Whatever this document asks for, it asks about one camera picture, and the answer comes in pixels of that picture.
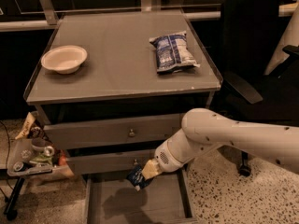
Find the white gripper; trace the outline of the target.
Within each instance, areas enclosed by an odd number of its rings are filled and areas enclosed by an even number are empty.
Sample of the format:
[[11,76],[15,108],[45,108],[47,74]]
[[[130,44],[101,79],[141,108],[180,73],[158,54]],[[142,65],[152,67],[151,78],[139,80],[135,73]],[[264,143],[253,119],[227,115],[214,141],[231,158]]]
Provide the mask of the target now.
[[146,180],[159,175],[162,171],[171,173],[183,166],[180,153],[171,140],[164,141],[158,146],[154,153],[154,158],[148,160],[142,169],[141,174]]

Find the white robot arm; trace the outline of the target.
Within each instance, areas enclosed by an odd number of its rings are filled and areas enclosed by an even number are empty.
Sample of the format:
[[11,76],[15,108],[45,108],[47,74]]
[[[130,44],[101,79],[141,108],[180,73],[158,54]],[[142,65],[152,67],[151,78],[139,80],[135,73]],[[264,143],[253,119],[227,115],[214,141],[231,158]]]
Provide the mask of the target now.
[[181,129],[155,149],[142,169],[148,180],[171,173],[194,158],[222,146],[234,147],[299,173],[299,127],[228,119],[204,108],[187,112]]

